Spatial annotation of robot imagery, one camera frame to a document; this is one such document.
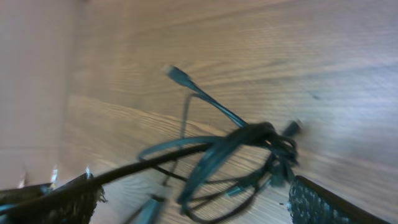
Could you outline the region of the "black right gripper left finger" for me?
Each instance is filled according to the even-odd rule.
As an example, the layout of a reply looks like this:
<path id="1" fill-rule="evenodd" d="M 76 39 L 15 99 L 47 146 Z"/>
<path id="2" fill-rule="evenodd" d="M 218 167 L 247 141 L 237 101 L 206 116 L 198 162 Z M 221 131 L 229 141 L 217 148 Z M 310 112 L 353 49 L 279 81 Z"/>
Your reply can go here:
<path id="1" fill-rule="evenodd" d="M 93 174 L 82 174 L 59 188 L 51 183 L 1 190 L 1 224 L 89 224 L 100 185 L 84 187 Z"/>

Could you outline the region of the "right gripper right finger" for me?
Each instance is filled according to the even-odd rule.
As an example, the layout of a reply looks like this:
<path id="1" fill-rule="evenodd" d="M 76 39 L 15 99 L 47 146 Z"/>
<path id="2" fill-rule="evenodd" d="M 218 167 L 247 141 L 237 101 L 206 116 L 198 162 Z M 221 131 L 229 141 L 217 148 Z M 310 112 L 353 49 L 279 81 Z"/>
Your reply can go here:
<path id="1" fill-rule="evenodd" d="M 389 224 L 301 175 L 290 186 L 289 203 L 294 224 Z"/>

